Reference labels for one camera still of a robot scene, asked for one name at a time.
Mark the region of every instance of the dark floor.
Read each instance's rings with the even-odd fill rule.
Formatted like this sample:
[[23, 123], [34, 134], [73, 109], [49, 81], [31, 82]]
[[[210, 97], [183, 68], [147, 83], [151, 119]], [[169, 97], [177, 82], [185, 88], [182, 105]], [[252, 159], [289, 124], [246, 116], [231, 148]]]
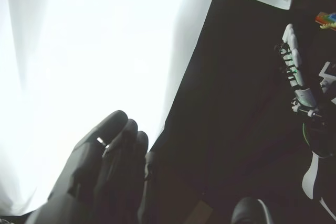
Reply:
[[336, 56], [336, 32], [314, 22], [335, 0], [281, 10], [254, 0], [213, 0], [153, 150], [229, 223], [243, 196], [263, 199], [276, 223], [333, 223], [301, 182], [311, 162], [293, 93], [273, 51], [293, 23], [303, 60], [318, 74]]

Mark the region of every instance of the robotic hand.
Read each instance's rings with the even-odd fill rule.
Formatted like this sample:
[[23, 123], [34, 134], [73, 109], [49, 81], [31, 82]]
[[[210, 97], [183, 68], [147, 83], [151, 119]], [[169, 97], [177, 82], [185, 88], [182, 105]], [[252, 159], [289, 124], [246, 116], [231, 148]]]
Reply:
[[303, 136], [312, 150], [312, 163], [302, 188], [336, 220], [336, 62], [326, 62], [316, 83], [308, 78], [298, 51], [292, 24], [276, 47], [282, 71], [295, 93], [292, 109], [303, 116]]
[[122, 111], [110, 114], [75, 146], [48, 202], [26, 223], [155, 223], [149, 214], [155, 162], [147, 149], [148, 137], [134, 120]]

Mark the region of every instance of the white sheet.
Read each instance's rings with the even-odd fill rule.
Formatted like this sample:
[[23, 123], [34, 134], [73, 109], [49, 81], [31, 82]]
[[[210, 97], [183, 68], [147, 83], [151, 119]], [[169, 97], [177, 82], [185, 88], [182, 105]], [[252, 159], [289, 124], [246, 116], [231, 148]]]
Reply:
[[73, 146], [124, 110], [162, 131], [211, 0], [0, 0], [0, 215], [42, 205]]

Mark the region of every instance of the white backdrop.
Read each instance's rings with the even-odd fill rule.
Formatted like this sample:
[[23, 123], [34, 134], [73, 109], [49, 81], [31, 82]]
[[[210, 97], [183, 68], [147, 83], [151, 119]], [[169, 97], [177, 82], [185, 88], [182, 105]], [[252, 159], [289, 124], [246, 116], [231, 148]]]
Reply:
[[115, 110], [152, 146], [210, 3], [0, 0], [0, 215], [43, 204], [74, 145]]

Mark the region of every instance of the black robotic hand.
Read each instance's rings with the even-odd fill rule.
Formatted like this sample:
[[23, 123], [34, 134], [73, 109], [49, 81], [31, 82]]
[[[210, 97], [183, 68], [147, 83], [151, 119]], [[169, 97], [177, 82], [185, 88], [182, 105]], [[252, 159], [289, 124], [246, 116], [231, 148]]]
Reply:
[[148, 137], [116, 111], [73, 149], [48, 202], [27, 224], [137, 223]]

